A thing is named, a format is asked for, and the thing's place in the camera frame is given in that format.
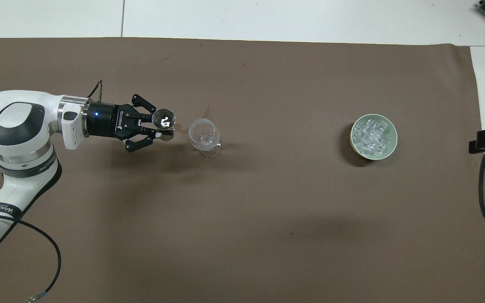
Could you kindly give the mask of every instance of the brown tablecloth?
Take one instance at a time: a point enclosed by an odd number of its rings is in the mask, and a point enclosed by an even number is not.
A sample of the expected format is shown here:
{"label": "brown tablecloth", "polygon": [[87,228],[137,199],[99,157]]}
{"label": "brown tablecloth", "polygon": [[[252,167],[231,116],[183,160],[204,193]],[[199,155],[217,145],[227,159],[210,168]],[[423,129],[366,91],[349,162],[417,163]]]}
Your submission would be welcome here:
{"label": "brown tablecloth", "polygon": [[[24,220],[60,245],[44,302],[485,302],[480,130],[469,48],[142,38],[0,39],[0,91],[138,93],[177,116],[170,142],[65,150]],[[352,123],[388,117],[399,143],[368,162]],[[186,130],[221,130],[202,157]],[[0,246],[0,302],[45,288],[50,244]]]}

